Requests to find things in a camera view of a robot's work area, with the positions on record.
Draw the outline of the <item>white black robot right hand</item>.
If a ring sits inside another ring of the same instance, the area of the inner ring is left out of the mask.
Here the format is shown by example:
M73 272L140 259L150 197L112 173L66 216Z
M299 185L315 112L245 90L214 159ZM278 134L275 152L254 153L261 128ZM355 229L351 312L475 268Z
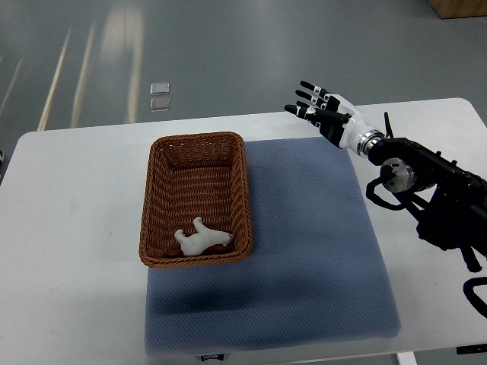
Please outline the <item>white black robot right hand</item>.
M301 81L300 86L295 91L300 100L285 105L285 111L319 129L336 147L365 157L374 143L385 138L383 132L366 122L359 108L341 95L307 81Z

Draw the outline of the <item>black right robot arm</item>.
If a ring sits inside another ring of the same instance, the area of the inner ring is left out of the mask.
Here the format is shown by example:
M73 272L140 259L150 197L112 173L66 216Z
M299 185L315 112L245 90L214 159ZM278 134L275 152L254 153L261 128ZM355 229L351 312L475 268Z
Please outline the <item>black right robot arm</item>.
M408 138L396 138L385 119L386 133L365 147L367 159L380 168L366 186L374 204L407 210L418 222L419 239L443 251L458 249L469 271L482 270L486 254L486 181Z

